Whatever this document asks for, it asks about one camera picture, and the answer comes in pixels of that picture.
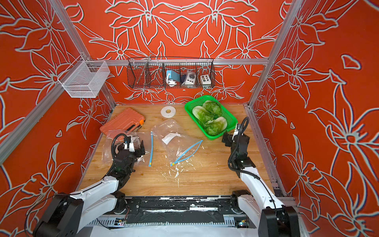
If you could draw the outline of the clear zip-top bag blue seal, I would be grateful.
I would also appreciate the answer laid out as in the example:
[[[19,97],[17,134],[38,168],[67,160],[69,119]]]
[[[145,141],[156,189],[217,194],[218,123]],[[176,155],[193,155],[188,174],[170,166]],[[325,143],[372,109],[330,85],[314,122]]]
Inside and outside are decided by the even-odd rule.
[[[137,157],[137,166],[152,166],[154,142],[151,132],[129,132],[115,129],[106,133],[102,149],[102,162],[111,164],[121,150],[127,150]]]

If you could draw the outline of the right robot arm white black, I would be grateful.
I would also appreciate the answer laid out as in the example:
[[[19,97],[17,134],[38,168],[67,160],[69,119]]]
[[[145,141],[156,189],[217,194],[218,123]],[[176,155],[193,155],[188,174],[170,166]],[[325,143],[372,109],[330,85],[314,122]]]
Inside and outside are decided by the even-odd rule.
[[[245,183],[248,190],[234,191],[232,209],[243,212],[258,230],[259,237],[299,237],[299,217],[269,189],[255,164],[248,157],[250,137],[245,135],[249,118],[238,123],[233,134],[224,133],[222,142],[230,147],[228,167]]]

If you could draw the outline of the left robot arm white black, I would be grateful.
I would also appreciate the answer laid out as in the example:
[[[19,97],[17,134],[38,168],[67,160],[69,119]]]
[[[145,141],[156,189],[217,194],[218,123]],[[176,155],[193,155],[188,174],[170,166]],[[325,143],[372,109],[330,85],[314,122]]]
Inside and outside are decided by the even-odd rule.
[[[51,203],[36,224],[34,237],[74,237],[101,215],[127,211],[121,192],[135,171],[135,164],[146,154],[143,139],[136,135],[117,134],[111,144],[112,165],[98,182],[70,194],[50,197]]]

